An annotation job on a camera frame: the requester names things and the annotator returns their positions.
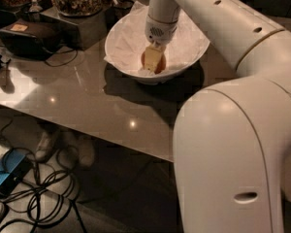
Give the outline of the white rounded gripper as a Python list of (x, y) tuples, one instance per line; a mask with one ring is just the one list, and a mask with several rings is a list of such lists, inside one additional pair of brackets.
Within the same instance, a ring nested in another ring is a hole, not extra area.
[[(168, 45), (177, 30), (176, 23), (159, 22), (150, 16), (145, 20), (145, 37), (150, 43)], [(143, 53), (143, 67), (153, 73), (161, 73), (165, 69), (165, 48), (149, 45)]]

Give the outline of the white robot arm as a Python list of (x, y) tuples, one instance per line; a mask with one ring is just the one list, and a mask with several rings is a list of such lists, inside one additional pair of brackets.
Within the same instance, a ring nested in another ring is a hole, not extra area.
[(184, 233), (284, 233), (280, 178), (291, 152), (291, 32), (239, 0), (150, 0), (148, 27), (183, 10), (237, 78), (181, 107), (173, 155)]

